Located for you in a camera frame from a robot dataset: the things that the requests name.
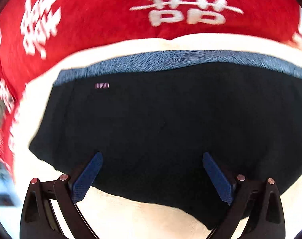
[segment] red cloth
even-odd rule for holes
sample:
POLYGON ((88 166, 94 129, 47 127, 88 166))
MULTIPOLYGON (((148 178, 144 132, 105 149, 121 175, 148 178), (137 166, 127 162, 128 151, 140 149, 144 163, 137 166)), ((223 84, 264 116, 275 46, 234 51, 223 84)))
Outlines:
MULTIPOLYGON (((10 0, 0 14, 0 97, 9 110, 17 108, 26 83, 83 49, 206 32, 286 43, 298 32, 299 17, 295 0, 10 0), (147 5, 156 7, 137 8, 147 5), (171 22, 161 22, 163 17, 171 22)), ((8 112, 3 123, 0 154, 10 169, 14 112, 8 112)))

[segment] blue rubber tip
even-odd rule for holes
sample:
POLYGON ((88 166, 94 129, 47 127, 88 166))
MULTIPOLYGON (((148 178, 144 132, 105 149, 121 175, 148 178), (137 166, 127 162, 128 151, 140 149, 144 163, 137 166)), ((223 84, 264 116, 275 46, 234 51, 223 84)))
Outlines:
POLYGON ((203 154, 203 166, 221 200, 231 205, 233 202, 233 187, 209 153, 203 154))
POLYGON ((71 195, 71 199, 74 203, 82 201, 85 198, 85 195, 102 167, 102 162, 102 154, 97 152, 79 178, 74 182, 71 195))

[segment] round rivet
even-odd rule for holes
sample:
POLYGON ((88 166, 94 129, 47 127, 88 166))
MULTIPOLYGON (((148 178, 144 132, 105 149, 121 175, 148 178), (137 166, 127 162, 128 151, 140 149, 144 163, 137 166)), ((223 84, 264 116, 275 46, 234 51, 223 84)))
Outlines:
POLYGON ((68 175, 67 174, 63 174, 63 175, 60 176, 60 180, 61 181, 65 181, 67 179, 68 179, 68 175))
POLYGON ((244 181, 245 180, 245 176, 244 175, 242 175, 242 174, 238 174, 237 175, 237 179, 239 180, 239 181, 244 181))
POLYGON ((33 179, 31 179, 30 183, 31 183, 31 184, 35 184, 37 181, 38 181, 37 178, 33 178, 33 179))
POLYGON ((274 183, 275 183, 275 181, 274 181, 274 179, 273 179, 273 178, 268 178, 268 180, 267 180, 267 181, 268 181, 268 183, 269 183, 269 184, 274 184, 274 183))

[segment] black fabric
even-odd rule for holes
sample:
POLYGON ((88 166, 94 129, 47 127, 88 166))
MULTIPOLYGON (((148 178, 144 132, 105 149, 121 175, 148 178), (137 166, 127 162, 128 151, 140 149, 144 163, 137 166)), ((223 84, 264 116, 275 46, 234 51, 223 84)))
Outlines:
POLYGON ((204 152, 250 179, 274 178, 281 193, 302 174, 302 80, 231 63, 78 79, 53 87, 30 150, 64 173, 100 151, 93 186, 212 229, 228 205, 204 152))

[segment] silver screw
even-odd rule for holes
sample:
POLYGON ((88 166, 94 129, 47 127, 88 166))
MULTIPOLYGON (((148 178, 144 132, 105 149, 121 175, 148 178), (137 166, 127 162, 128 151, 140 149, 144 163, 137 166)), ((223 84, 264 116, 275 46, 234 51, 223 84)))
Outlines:
POLYGON ((60 180, 61 181, 65 181, 67 179, 68 179, 68 175, 67 174, 63 174, 63 175, 60 176, 60 180))
POLYGON ((237 179, 238 179, 239 181, 243 182, 243 181, 245 180, 245 176, 242 175, 242 174, 238 174, 238 175, 237 175, 237 179))
POLYGON ((268 181, 269 184, 274 184, 275 183, 275 180, 273 178, 268 178, 267 181, 268 181))
POLYGON ((31 179, 30 183, 31 183, 31 184, 35 184, 37 181, 38 181, 37 178, 33 178, 33 179, 31 179))

